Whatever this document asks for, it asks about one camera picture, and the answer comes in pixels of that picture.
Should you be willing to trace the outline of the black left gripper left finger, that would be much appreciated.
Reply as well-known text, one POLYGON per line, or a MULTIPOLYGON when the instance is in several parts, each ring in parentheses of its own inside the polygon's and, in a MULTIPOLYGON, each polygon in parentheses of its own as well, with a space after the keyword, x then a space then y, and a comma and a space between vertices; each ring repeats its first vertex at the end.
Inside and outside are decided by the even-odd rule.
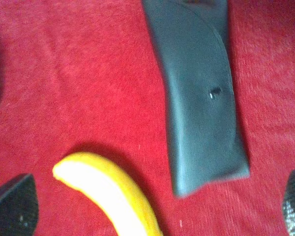
POLYGON ((39 218, 32 174, 20 174, 0 186, 0 236, 32 236, 39 218))

